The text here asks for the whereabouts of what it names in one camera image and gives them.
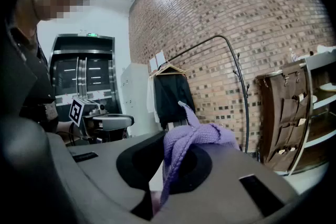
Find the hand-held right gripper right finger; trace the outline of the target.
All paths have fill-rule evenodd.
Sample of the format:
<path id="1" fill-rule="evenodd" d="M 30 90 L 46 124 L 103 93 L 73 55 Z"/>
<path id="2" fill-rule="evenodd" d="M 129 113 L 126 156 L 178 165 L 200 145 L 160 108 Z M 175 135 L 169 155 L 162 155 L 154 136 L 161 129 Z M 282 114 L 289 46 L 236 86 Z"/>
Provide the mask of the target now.
<path id="1" fill-rule="evenodd" d="M 298 198 L 281 176 L 248 154 L 215 144 L 193 145 L 212 160 L 208 177 L 193 191 L 172 194 L 154 223 L 274 223 Z"/>

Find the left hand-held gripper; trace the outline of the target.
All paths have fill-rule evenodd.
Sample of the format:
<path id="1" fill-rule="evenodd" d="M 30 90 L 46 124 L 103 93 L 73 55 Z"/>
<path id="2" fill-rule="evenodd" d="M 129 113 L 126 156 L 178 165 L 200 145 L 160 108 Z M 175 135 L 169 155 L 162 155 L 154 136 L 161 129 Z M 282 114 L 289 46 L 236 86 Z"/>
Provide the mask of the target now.
<path id="1" fill-rule="evenodd" d="M 69 118 L 90 144 L 111 141 L 112 132 L 122 138 L 124 130 L 134 124 L 132 116 L 109 113 L 103 104 L 81 97 L 73 97 Z"/>

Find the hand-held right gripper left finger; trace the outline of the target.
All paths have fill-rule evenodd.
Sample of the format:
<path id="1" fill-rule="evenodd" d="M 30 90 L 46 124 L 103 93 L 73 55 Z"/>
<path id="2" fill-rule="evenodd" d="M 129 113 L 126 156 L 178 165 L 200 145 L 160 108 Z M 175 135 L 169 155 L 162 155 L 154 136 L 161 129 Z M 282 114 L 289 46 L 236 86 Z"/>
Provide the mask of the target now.
<path id="1" fill-rule="evenodd" d="M 47 195 L 62 223 L 166 222 L 149 189 L 163 160 L 164 132 L 73 147 L 47 137 Z"/>

